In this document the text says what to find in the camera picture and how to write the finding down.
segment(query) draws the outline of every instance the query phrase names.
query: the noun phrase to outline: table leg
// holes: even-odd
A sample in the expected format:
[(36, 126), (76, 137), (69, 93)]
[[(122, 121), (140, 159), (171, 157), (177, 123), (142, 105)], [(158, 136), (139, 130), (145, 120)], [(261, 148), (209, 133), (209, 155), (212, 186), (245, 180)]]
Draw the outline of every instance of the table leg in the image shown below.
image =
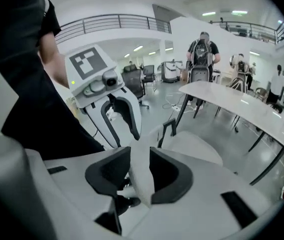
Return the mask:
[(237, 123), (238, 123), (239, 119), (240, 119), (240, 117), (238, 117), (238, 118), (237, 118), (237, 121), (236, 121), (236, 123), (235, 123), (234, 127), (236, 127), (236, 125), (237, 125)]
[(178, 124), (179, 124), (179, 122), (180, 122), (180, 120), (181, 120), (181, 118), (182, 118), (182, 115), (183, 115), (183, 113), (184, 113), (184, 111), (185, 111), (185, 108), (186, 108), (186, 106), (187, 106), (187, 102), (190, 100), (190, 98), (191, 98), (191, 96), (188, 95), (188, 94), (186, 94), (185, 99), (184, 99), (184, 102), (183, 102), (183, 105), (182, 105), (182, 107), (181, 107), (181, 111), (180, 111), (180, 113), (178, 114), (177, 119), (176, 119), (176, 127), (178, 126)]
[(221, 107), (219, 106), (218, 109), (217, 109), (217, 111), (216, 111), (215, 116), (217, 116), (217, 114), (218, 114), (218, 112), (219, 112), (220, 110), (221, 110)]
[(254, 179), (250, 185), (255, 185), (257, 182), (259, 182), (266, 174), (268, 174), (270, 172), (270, 170), (279, 162), (279, 160), (282, 158), (282, 156), (284, 155), (284, 146), (282, 146), (282, 149), (280, 150), (280, 152), (278, 153), (278, 155), (275, 157), (275, 159), (270, 163), (269, 166), (267, 166), (267, 168), (260, 174), (257, 176), (256, 179)]
[(200, 110), (200, 107), (201, 107), (202, 104), (203, 104), (203, 100), (201, 99), (200, 102), (198, 102), (198, 105), (197, 105), (197, 107), (196, 107), (196, 111), (195, 111), (195, 113), (194, 113), (193, 118), (196, 117), (196, 115), (197, 115), (198, 111)]
[(252, 147), (248, 150), (248, 152), (252, 151), (254, 147), (261, 141), (262, 137), (265, 135), (265, 132), (262, 132), (261, 135), (258, 137), (257, 141), (252, 145)]

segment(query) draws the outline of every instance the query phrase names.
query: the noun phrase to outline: backpack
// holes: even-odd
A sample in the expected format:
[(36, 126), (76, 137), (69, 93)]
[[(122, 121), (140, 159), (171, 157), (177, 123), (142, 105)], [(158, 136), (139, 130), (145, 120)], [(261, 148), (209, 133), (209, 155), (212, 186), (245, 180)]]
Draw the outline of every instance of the backpack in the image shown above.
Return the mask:
[(192, 61), (194, 66), (209, 66), (213, 63), (211, 41), (197, 39), (192, 50)]

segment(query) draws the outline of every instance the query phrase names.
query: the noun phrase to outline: white machine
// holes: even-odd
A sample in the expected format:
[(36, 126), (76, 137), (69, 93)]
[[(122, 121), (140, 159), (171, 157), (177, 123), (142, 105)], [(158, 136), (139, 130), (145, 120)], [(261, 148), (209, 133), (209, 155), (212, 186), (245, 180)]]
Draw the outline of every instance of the white machine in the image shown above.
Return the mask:
[(84, 46), (67, 54), (65, 66), (77, 107), (88, 114), (112, 147), (120, 147), (120, 139), (106, 115), (110, 107), (123, 116), (134, 138), (140, 138), (142, 120), (138, 99), (115, 72), (116, 63), (98, 45)]
[(162, 80), (165, 83), (174, 83), (179, 80), (181, 75), (180, 68), (182, 66), (181, 61), (165, 61), (160, 64), (162, 72)]

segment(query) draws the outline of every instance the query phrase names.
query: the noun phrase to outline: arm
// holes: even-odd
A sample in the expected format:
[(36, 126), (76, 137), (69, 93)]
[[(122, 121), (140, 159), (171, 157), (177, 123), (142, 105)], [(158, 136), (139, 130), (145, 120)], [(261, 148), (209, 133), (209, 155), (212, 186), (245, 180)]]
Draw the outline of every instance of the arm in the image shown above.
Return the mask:
[(213, 63), (216, 64), (221, 61), (221, 56), (219, 53), (215, 54), (215, 59), (213, 60)]
[(64, 56), (58, 51), (53, 32), (49, 32), (41, 37), (39, 54), (47, 74), (60, 85), (69, 88)]
[(220, 52), (218, 51), (217, 45), (214, 42), (212, 42), (211, 48), (212, 48), (212, 53), (215, 56), (215, 59), (213, 60), (213, 64), (216, 64), (221, 61), (221, 55), (220, 55)]
[(193, 50), (193, 48), (194, 48), (195, 42), (196, 42), (196, 41), (194, 41), (194, 42), (191, 43), (191, 46), (188, 48), (188, 51), (187, 51), (187, 53), (186, 53), (186, 58), (187, 58), (187, 60), (189, 60), (189, 61), (192, 60), (192, 50)]

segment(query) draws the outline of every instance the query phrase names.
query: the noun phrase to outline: black mesh chair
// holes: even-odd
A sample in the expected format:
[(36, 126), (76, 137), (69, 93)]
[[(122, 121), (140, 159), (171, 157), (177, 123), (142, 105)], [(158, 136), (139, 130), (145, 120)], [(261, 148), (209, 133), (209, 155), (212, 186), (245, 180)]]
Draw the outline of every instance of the black mesh chair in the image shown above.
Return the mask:
[(144, 95), (144, 91), (141, 85), (141, 70), (136, 69), (123, 72), (122, 78), (125, 82), (125, 86), (138, 98), (140, 106), (149, 109), (150, 107), (148, 105), (142, 104), (142, 101), (140, 100), (140, 98), (142, 98)]
[(125, 67), (123, 68), (123, 73), (127, 73), (127, 72), (130, 72), (130, 71), (133, 71), (133, 70), (137, 70), (137, 67), (136, 67), (135, 64), (125, 66)]
[(143, 82), (144, 83), (152, 83), (153, 84), (153, 91), (156, 91), (156, 88), (154, 88), (154, 80), (155, 80), (154, 65), (144, 66), (143, 74), (145, 75)]

